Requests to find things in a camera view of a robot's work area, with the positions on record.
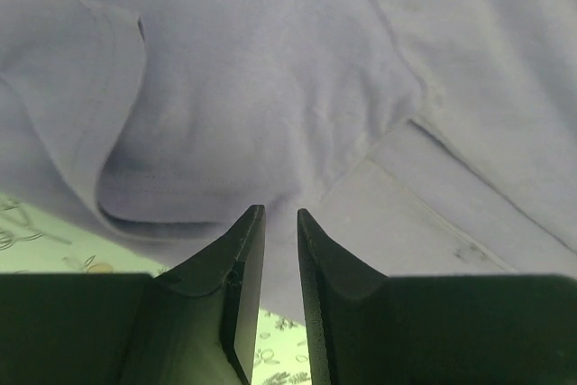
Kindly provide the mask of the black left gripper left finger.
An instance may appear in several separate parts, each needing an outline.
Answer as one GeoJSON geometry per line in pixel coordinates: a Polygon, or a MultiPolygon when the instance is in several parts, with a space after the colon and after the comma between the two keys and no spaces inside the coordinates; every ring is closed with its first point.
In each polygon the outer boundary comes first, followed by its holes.
{"type": "Polygon", "coordinates": [[[2,383],[250,383],[265,225],[251,206],[155,277],[3,274],[2,383]]]}

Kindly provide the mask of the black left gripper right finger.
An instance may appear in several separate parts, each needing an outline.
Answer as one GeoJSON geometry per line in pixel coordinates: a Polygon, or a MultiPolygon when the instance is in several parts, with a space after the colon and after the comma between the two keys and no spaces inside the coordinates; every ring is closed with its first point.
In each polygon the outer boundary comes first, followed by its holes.
{"type": "Polygon", "coordinates": [[[573,278],[390,277],[304,209],[297,227],[315,384],[575,383],[573,278]]]}

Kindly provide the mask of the lavender t shirt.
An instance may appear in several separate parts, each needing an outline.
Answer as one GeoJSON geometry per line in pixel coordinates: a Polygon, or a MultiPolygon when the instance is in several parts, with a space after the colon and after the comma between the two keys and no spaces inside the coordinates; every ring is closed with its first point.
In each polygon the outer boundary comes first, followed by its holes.
{"type": "Polygon", "coordinates": [[[398,274],[576,273],[576,0],[1,0],[1,189],[167,264],[267,209],[398,274]]]}

